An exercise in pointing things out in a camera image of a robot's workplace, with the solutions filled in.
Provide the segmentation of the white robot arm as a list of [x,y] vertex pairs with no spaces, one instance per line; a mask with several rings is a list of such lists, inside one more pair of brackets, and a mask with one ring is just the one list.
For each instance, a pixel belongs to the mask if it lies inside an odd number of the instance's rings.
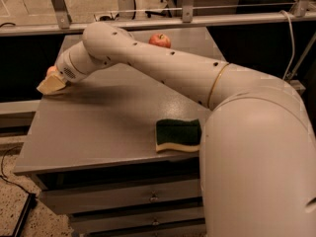
[[48,95],[116,63],[210,109],[199,160],[209,237],[316,237],[315,135],[291,85],[95,22],[38,89]]

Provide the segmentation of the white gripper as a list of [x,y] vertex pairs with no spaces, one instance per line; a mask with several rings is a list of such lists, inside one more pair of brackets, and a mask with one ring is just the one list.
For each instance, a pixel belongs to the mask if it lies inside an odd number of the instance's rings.
[[44,95],[66,87],[67,81],[79,82],[99,69],[99,61],[91,56],[82,41],[64,50],[56,60],[58,71],[49,73],[37,86]]

